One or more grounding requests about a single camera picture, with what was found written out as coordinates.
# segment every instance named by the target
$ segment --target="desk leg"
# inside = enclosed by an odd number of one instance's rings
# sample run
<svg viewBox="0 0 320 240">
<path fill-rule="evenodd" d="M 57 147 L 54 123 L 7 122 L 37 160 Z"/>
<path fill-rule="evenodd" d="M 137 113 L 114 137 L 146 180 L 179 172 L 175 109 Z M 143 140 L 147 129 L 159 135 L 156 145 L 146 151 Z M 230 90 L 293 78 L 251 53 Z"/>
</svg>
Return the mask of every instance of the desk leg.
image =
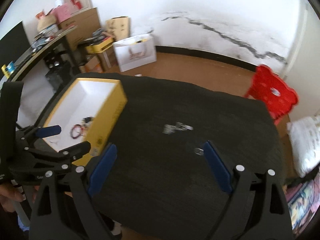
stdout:
<svg viewBox="0 0 320 240">
<path fill-rule="evenodd" d="M 77 63 L 77 61 L 76 61 L 75 56 L 73 55 L 72 50 L 70 49 L 69 43 L 68 43 L 68 41 L 67 41 L 67 38 L 66 38 L 66 37 L 62 37 L 61 39 L 62 39 L 63 47 L 64 47 L 64 49 L 67 51 L 67 53 L 68 53 L 68 55 L 69 55 L 69 57 L 70 57 L 70 59 L 71 59 L 71 62 L 72 62 L 72 64 L 73 64 L 73 66 L 74 66 L 74 67 L 77 67 L 77 66 L 78 66 L 78 63 Z"/>
</svg>

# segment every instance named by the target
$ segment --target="brown floor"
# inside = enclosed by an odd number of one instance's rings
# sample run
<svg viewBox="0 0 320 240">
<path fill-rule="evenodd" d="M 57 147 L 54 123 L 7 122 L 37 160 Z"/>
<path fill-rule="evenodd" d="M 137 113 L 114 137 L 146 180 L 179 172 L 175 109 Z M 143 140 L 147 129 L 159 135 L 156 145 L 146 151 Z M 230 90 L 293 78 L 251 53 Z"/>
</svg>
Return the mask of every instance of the brown floor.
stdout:
<svg viewBox="0 0 320 240">
<path fill-rule="evenodd" d="M 120 73 L 118 67 L 112 67 L 108 72 Z M 253 72 L 226 63 L 168 53 L 157 53 L 157 61 L 125 72 L 124 75 L 143 76 L 189 82 L 212 91 L 222 91 L 236 96 L 242 96 L 251 84 Z M 285 116 L 278 124 L 279 137 L 284 146 L 284 158 L 287 176 L 296 176 L 293 169 L 292 149 L 287 135 Z M 123 228 L 123 240 L 156 240 L 150 236 L 142 236 L 135 231 Z"/>
</svg>

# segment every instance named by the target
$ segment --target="human hand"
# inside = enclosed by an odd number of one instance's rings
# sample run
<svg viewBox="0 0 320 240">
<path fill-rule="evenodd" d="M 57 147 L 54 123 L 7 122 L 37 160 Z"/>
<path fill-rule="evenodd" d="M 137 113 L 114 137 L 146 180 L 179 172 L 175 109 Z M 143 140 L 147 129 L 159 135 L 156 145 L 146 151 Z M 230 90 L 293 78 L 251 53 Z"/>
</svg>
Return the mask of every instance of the human hand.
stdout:
<svg viewBox="0 0 320 240">
<path fill-rule="evenodd" d="M 15 211 L 10 200 L 22 202 L 23 196 L 11 183 L 5 182 L 0 185 L 0 204 L 6 212 Z"/>
</svg>

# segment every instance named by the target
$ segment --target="black tablecloth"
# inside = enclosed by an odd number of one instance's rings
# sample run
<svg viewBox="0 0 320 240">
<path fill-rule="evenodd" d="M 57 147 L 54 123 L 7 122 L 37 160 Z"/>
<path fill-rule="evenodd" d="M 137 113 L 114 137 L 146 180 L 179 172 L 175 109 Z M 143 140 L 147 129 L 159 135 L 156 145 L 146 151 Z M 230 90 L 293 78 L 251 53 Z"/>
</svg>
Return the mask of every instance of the black tablecloth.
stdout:
<svg viewBox="0 0 320 240">
<path fill-rule="evenodd" d="M 205 159 L 194 153 L 207 140 L 236 164 L 261 173 L 272 168 L 284 180 L 278 133 L 261 101 L 149 77 L 77 77 L 119 79 L 124 87 L 128 103 L 109 137 L 118 158 L 93 200 L 135 231 L 163 240 L 205 238 L 228 198 Z M 176 122 L 193 130 L 163 133 L 164 125 Z"/>
</svg>

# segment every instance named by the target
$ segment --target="open box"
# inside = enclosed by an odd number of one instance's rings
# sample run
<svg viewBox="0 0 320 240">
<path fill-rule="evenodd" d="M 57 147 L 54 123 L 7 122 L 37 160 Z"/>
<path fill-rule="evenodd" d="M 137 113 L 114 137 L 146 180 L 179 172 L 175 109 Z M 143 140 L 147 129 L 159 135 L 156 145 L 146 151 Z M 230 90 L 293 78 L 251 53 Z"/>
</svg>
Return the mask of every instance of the open box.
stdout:
<svg viewBox="0 0 320 240">
<path fill-rule="evenodd" d="M 51 111 L 44 127 L 59 125 L 59 135 L 44 138 L 55 151 L 63 150 L 83 141 L 91 150 L 73 164 L 85 166 L 93 156 L 103 150 L 108 137 L 121 114 L 127 98 L 121 82 L 113 79 L 77 78 Z M 70 133 L 86 117 L 93 117 L 83 135 L 72 138 Z"/>
</svg>

